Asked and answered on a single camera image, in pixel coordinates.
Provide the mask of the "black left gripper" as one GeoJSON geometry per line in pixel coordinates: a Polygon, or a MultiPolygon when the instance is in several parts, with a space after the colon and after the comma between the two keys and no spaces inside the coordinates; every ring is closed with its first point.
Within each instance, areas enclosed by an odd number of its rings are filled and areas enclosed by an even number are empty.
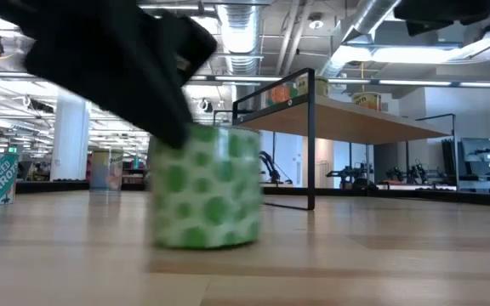
{"type": "Polygon", "coordinates": [[[90,99],[172,148],[189,137],[181,87],[216,52],[192,18],[132,0],[14,0],[34,44],[26,70],[90,99]]]}

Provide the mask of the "orange slice print can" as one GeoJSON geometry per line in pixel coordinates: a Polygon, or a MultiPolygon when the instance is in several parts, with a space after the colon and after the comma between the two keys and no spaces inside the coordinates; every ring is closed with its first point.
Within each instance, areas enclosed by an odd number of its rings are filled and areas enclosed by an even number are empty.
{"type": "Polygon", "coordinates": [[[286,102],[298,96],[298,89],[293,83],[284,83],[265,92],[265,105],[272,106],[274,104],[286,102]]]}

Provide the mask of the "green dotted white can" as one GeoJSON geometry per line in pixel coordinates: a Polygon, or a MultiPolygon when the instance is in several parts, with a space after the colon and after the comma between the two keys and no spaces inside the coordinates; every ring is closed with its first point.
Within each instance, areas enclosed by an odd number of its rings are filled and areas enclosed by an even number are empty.
{"type": "Polygon", "coordinates": [[[258,132],[195,124],[181,149],[159,142],[151,156],[153,240],[180,249],[256,242],[260,232],[258,132]]]}

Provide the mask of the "yellow green labelled can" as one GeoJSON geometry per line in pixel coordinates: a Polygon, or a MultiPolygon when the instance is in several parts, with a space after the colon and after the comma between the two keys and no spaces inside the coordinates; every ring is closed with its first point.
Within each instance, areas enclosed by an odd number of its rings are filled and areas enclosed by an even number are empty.
{"type": "MultiPolygon", "coordinates": [[[[307,75],[301,76],[296,79],[296,87],[298,90],[298,95],[304,95],[309,93],[309,77],[307,75]]],[[[316,95],[321,95],[324,97],[328,96],[329,92],[329,83],[328,79],[322,76],[315,77],[315,92],[316,95]]]]}

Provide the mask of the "corn can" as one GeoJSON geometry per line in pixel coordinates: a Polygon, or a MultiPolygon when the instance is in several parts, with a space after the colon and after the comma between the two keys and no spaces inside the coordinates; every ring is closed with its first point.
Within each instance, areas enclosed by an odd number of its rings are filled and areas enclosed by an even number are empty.
{"type": "Polygon", "coordinates": [[[355,93],[351,97],[352,103],[371,110],[382,111],[382,96],[380,93],[355,93]]]}

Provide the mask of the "white column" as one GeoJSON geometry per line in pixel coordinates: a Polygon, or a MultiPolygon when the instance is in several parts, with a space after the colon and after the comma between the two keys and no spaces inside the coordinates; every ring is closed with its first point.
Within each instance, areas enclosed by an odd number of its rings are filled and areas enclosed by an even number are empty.
{"type": "Polygon", "coordinates": [[[89,101],[60,89],[56,103],[50,180],[84,180],[88,155],[89,101]]]}

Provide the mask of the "grey computer monitor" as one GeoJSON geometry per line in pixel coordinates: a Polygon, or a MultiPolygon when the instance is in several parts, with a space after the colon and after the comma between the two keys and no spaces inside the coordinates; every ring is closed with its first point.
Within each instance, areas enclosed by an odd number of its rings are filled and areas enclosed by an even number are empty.
{"type": "Polygon", "coordinates": [[[467,173],[488,175],[490,173],[490,139],[462,138],[461,144],[467,173]]]}

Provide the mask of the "black table edge rail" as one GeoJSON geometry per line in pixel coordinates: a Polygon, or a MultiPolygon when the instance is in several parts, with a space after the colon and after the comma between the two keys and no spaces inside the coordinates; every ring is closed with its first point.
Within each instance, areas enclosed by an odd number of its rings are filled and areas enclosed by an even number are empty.
{"type": "MultiPolygon", "coordinates": [[[[17,194],[32,194],[58,191],[89,190],[87,181],[57,181],[57,182],[19,182],[17,194]]],[[[412,198],[429,201],[460,202],[490,206],[490,194],[465,193],[443,190],[338,190],[320,188],[316,196],[371,196],[381,198],[412,198]]]]}

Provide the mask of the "wooden shelf with black frame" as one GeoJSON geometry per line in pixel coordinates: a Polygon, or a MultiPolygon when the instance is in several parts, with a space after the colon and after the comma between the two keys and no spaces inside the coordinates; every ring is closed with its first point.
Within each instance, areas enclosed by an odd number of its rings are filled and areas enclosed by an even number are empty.
{"type": "Polygon", "coordinates": [[[343,194],[338,190],[321,190],[315,185],[317,139],[369,146],[456,135],[453,129],[448,131],[434,127],[426,118],[414,120],[319,95],[316,93],[315,71],[311,68],[304,68],[285,77],[252,76],[248,80],[264,82],[266,86],[232,103],[232,109],[228,111],[232,125],[307,138],[307,186],[295,189],[276,186],[268,189],[270,195],[304,196],[306,203],[301,207],[295,206],[295,210],[314,210],[316,196],[343,194]],[[240,107],[241,104],[261,98],[269,90],[295,81],[301,76],[307,84],[304,94],[272,106],[258,105],[251,110],[240,107]]]}

